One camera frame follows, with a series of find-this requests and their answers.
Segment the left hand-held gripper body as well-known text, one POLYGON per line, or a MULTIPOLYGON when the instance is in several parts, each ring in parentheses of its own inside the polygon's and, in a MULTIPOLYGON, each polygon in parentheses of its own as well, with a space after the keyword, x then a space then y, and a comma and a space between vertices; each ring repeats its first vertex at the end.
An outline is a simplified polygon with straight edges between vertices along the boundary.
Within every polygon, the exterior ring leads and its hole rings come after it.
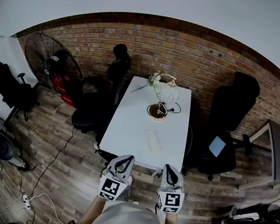
POLYGON ((113 174, 111 172, 111 162, 102 172, 98 195, 106 200, 115 201, 128 186, 129 181, 122 180, 125 163, 118 167, 117 172, 113 174))

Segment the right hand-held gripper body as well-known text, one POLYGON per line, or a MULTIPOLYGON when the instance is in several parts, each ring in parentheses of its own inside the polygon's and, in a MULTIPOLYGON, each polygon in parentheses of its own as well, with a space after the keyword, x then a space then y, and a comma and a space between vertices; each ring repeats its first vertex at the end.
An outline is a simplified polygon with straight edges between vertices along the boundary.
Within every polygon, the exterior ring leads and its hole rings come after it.
POLYGON ((183 204, 185 193, 183 181, 176 184, 168 183, 162 178, 160 188, 157 190, 157 208, 164 213, 177 213, 183 204))

